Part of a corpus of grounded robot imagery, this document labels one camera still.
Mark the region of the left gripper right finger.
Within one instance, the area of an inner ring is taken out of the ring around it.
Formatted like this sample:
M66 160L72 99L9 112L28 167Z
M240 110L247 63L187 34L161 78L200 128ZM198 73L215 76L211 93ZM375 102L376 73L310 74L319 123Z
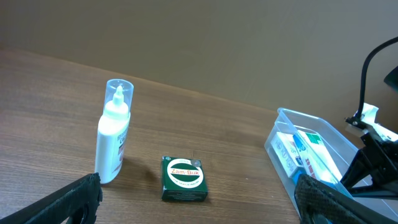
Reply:
M324 183L301 174L294 190L301 223L394 223Z

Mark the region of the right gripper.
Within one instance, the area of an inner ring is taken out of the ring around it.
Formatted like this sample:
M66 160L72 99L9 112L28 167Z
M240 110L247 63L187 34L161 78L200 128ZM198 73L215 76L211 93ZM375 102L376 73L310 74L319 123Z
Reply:
M383 140L355 116L345 121L367 133L361 136L364 147L357 151L340 182L353 197L396 199L397 141Z

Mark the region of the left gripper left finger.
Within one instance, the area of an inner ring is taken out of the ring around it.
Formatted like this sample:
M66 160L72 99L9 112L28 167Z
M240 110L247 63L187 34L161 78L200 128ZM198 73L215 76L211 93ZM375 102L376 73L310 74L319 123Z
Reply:
M2 218L1 223L94 224L96 211L102 200L99 174L87 174L43 199Z

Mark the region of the white green medicine box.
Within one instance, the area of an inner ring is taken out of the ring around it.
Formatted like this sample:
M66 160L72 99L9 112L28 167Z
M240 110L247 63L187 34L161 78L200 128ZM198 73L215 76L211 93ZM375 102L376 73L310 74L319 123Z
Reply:
M319 134L297 131L293 137L308 175L332 184L341 180L342 175Z

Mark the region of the Hansaplast plaster box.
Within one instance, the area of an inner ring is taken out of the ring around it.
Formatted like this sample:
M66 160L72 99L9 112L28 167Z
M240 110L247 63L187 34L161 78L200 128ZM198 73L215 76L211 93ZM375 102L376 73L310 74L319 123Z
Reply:
M303 163L292 134L276 132L271 145L289 178L293 178L298 171L303 170Z

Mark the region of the white glue bottle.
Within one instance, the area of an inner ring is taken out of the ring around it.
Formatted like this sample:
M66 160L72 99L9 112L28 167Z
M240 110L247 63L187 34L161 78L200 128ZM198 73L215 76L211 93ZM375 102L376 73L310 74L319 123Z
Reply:
M107 81L96 138L95 172L99 174L101 184L110 183L121 170L133 93L134 85L127 80Z

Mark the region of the blue lozenge box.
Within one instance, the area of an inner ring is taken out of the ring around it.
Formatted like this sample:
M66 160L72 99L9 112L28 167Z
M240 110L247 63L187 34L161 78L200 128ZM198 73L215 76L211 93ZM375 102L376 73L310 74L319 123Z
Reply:
M294 185L297 185L299 176L300 176L300 174L297 174L295 177L292 178ZM338 191L339 193L342 193L343 195L347 196L348 198L353 199L351 194L340 183L332 183L332 182L328 182L328 181L324 181L324 180L321 180L320 182L331 187L332 189Z

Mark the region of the clear plastic container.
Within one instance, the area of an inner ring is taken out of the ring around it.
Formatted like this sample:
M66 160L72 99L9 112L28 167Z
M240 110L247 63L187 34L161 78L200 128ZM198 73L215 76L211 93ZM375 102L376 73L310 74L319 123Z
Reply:
M322 141L328 149L328 152L334 160L342 177L348 170L351 161L359 149L350 141L348 141L331 124L321 118L285 108L280 108L278 110L278 117L274 123L274 127L272 128L270 135L265 142L264 147L299 215L297 204L294 199L294 190L296 185L294 185L292 178L287 176L279 158L277 157L277 154L271 145L271 141L276 132L294 135L297 133L297 131L305 131L307 133L319 134L321 136ZM297 174L307 174L304 166L303 170L298 171L296 175ZM380 199L353 197L353 200L387 218L390 218L391 220L394 220L394 223L397 223L397 198Z

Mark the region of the green Zam-Buk box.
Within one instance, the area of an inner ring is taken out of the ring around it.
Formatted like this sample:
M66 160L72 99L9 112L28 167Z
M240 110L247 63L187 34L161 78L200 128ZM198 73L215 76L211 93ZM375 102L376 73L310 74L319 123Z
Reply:
M204 202L208 187L201 160L163 156L162 196L165 202Z

